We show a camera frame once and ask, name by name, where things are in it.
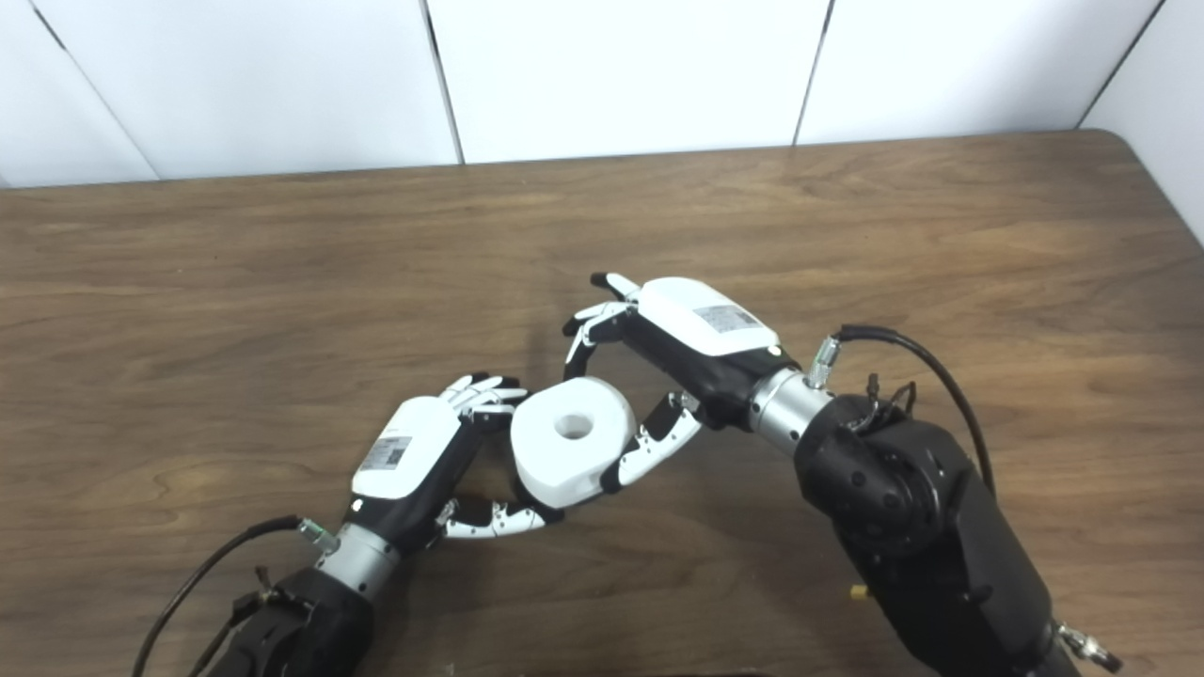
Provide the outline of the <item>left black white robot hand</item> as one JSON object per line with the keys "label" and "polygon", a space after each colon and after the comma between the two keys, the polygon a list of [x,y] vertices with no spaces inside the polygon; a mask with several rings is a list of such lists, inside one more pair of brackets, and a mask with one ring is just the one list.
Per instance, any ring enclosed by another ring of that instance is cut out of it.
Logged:
{"label": "left black white robot hand", "polygon": [[403,557],[443,538],[496,538],[563,522],[563,510],[525,490],[510,501],[456,493],[486,437],[508,432],[527,398],[514,377],[474,372],[405,400],[354,472],[343,522]]}

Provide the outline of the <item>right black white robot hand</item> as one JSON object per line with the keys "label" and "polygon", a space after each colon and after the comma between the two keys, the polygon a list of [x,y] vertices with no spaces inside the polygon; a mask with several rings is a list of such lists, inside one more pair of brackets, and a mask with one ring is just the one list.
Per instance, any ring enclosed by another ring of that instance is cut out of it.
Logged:
{"label": "right black white robot hand", "polygon": [[572,338],[563,379],[585,376],[598,346],[621,342],[675,382],[602,471],[604,494],[641,479],[702,426],[752,432],[762,400],[801,373],[771,326],[704,282],[668,276],[637,284],[620,273],[594,273],[590,282],[614,299],[563,323]]}

